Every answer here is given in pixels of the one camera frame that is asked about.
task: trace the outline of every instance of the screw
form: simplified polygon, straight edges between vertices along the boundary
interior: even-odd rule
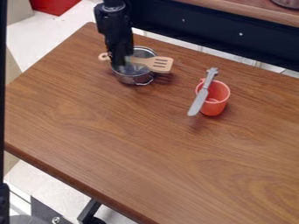
[[[60,217],[54,217],[52,218],[52,224],[59,224],[60,223]]]

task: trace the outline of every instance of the knife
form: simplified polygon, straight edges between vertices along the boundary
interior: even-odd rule
[[[218,68],[217,67],[211,67],[206,72],[208,72],[206,78],[205,78],[205,84],[202,87],[202,89],[199,91],[197,97],[195,98],[192,106],[190,107],[188,111],[188,116],[195,116],[198,114],[198,112],[201,110],[201,107],[205,103],[206,97],[209,95],[209,87],[214,80],[214,77],[218,75]]]

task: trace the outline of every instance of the floor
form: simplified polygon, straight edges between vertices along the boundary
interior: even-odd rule
[[[101,0],[82,0],[61,17],[35,11],[34,16],[8,26],[7,46],[10,48],[21,71],[27,70],[55,46],[77,31],[87,22],[94,21],[93,7]],[[134,29],[134,32],[153,39],[160,39],[174,45],[180,45],[195,51],[210,53],[230,60],[239,61],[255,67],[261,67],[277,73],[299,78],[299,73],[285,70],[284,68],[260,63],[226,52],[211,48],[186,43],[173,38],[163,37],[155,33]],[[72,223],[76,221],[80,211],[89,201],[89,197],[63,184],[55,178],[41,172],[24,161],[5,153],[5,179],[10,183],[15,193],[12,194],[12,214],[29,214],[32,195],[49,207],[63,214]],[[134,222],[122,215],[102,207],[96,215],[108,224],[133,224]]]

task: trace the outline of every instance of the silver pot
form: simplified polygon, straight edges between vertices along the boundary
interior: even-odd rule
[[[287,8],[299,9],[299,0],[271,0],[271,1]]]
[[[147,59],[155,57],[157,54],[148,47],[135,46],[133,56]],[[115,72],[118,81],[131,85],[149,85],[155,77],[155,73],[152,73],[146,66],[129,64],[126,66],[112,66],[112,70]]]

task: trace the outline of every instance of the red cup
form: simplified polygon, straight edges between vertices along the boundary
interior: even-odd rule
[[[205,79],[201,79],[195,89],[196,94],[198,94],[204,84]],[[217,116],[221,114],[226,107],[230,95],[231,90],[225,83],[214,80],[209,87],[209,95],[206,97],[205,103],[201,108],[201,113],[206,116]]]

